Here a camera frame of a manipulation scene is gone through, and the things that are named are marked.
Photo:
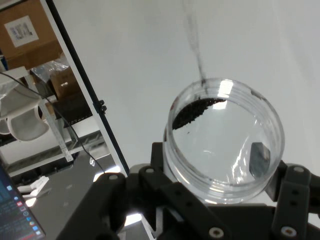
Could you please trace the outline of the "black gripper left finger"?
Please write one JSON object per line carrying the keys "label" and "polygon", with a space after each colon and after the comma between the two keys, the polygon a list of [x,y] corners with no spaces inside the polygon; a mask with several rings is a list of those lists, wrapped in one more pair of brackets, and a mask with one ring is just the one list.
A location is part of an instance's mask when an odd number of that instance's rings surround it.
{"label": "black gripper left finger", "polygon": [[231,230],[154,162],[138,172],[104,173],[89,188],[60,240],[117,240],[131,213],[141,214],[159,240],[229,240]]}

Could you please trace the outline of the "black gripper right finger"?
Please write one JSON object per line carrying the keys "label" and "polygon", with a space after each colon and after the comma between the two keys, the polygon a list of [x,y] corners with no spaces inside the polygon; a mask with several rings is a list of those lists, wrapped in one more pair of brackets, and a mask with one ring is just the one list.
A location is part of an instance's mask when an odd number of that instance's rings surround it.
{"label": "black gripper right finger", "polygon": [[271,234],[275,240],[318,240],[320,228],[309,214],[320,214],[320,177],[306,167],[280,161],[266,193],[276,207]]}

